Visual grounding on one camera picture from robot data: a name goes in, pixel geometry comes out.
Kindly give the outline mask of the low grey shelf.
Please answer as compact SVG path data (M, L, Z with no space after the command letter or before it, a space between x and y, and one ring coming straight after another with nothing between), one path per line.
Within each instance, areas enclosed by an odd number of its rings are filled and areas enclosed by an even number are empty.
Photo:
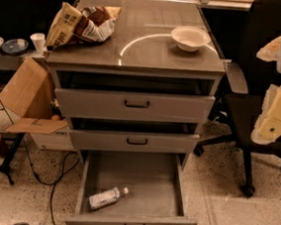
M4 53L0 53L0 70L17 70L18 67L22 64L23 60L27 57L33 58L39 61L45 60L45 56L41 56L35 51L27 51L22 55L9 56Z

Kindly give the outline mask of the top grey drawer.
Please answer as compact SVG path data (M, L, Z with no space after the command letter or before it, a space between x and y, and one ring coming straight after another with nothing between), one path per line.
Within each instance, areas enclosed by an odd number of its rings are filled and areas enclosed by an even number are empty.
M215 99L204 95L59 89L55 95L62 115L109 120L204 123Z

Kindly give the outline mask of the grey drawer cabinet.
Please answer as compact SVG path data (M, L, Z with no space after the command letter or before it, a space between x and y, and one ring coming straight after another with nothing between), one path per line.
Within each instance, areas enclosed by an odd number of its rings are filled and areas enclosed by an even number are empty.
M185 53L171 39L177 27L205 28L195 4L156 0L80 0L122 9L114 34L100 45L66 46L48 57L55 89L213 96L225 73L214 44ZM89 119L64 116L69 131L199 135L204 123Z

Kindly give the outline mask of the crumpled chip bag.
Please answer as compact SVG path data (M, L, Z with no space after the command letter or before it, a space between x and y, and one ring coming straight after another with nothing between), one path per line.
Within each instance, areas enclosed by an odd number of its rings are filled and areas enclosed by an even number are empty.
M122 9L115 6L89 6L77 10L68 3L52 20L47 32L46 47L58 47L106 41L115 30Z

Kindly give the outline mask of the middle grey drawer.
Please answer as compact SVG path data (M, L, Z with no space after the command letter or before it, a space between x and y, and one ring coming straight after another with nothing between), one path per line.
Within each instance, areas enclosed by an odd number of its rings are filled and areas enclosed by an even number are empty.
M77 150L186 154L194 150L200 136L198 134L71 130L70 139Z

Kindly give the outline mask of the white paper cup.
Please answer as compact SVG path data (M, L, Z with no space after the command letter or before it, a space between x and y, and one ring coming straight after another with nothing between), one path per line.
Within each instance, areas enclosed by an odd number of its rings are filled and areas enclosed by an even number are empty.
M34 33L31 35L31 41L36 48L36 52L40 55L45 51L46 36L42 33Z

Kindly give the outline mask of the blue patterned bowl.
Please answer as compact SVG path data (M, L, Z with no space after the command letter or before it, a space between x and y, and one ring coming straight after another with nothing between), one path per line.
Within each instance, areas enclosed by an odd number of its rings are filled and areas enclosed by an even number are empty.
M9 56L24 54L29 47L29 43L21 38L6 41L2 46L2 51Z

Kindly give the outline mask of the open cardboard box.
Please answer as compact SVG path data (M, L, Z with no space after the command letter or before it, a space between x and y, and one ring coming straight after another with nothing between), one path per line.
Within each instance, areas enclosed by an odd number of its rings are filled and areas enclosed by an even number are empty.
M8 132L26 133L39 149L73 151L68 124L55 105L47 68L27 57L0 93L0 103L20 120Z

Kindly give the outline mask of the black tripod stand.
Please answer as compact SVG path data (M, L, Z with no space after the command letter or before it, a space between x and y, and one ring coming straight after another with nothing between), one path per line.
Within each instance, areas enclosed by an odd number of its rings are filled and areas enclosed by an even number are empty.
M11 137L9 134L6 134L6 138L2 136L5 143L7 144L9 148L9 153L5 158L0 158L0 172L3 174L6 174L6 176L9 179L10 184L14 184L12 177L10 176L11 168L10 163L13 160L14 155L16 154L18 147L20 146L20 143L23 140L23 133L17 134L14 137Z

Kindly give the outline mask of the black office chair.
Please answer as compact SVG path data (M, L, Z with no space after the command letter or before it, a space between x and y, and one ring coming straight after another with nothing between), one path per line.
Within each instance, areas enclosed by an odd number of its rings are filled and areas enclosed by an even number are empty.
M234 142L243 151L246 184L240 190L246 196L254 194L251 154L272 155L281 159L281 136L269 145L257 145L250 134L262 112L261 104L267 89L280 86L281 74L274 61L264 61L256 53L273 39L281 37L281 0L253 0L237 43L234 59L227 64L220 81L216 100L210 113L231 128L231 133L197 143L193 151L201 156L204 147Z

